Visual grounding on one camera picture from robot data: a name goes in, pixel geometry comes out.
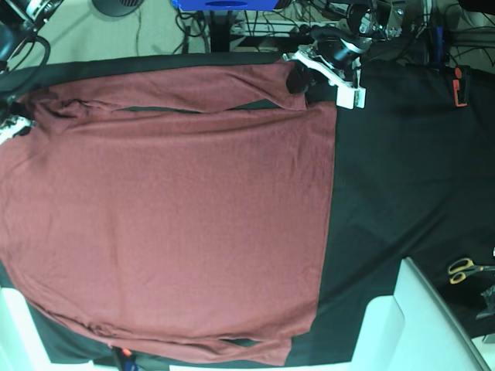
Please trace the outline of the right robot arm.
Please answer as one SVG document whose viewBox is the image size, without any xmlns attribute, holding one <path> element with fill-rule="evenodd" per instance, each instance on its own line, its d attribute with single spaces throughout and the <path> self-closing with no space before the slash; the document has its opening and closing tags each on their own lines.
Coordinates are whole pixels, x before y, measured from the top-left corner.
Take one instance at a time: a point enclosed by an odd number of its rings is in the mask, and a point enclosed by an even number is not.
<svg viewBox="0 0 495 371">
<path fill-rule="evenodd" d="M 52 0 L 1 2 L 1 78 L 5 79 L 14 71 L 9 69 L 9 61 L 26 45 L 34 46 L 38 43 L 43 47 L 43 58 L 30 75 L 17 87 L 1 92 L 1 143 L 25 134 L 36 125 L 34 120 L 14 113 L 12 105 L 21 92 L 35 82 L 49 60 L 50 43 L 39 35 L 39 31 L 61 4 L 61 1 Z"/>
</svg>

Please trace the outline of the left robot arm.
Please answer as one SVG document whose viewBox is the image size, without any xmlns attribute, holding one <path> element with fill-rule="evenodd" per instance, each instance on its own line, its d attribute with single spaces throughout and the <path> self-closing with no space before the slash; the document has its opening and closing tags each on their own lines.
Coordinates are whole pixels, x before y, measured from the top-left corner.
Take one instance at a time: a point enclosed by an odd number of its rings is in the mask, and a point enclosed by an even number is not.
<svg viewBox="0 0 495 371">
<path fill-rule="evenodd" d="M 336 88 L 339 106 L 364 107 L 366 89 L 360 85 L 360 58 L 373 43 L 401 35 L 405 8 L 404 1 L 349 4 L 342 26 L 313 26 L 309 32 L 312 43 L 283 58 L 322 74 Z"/>
</svg>

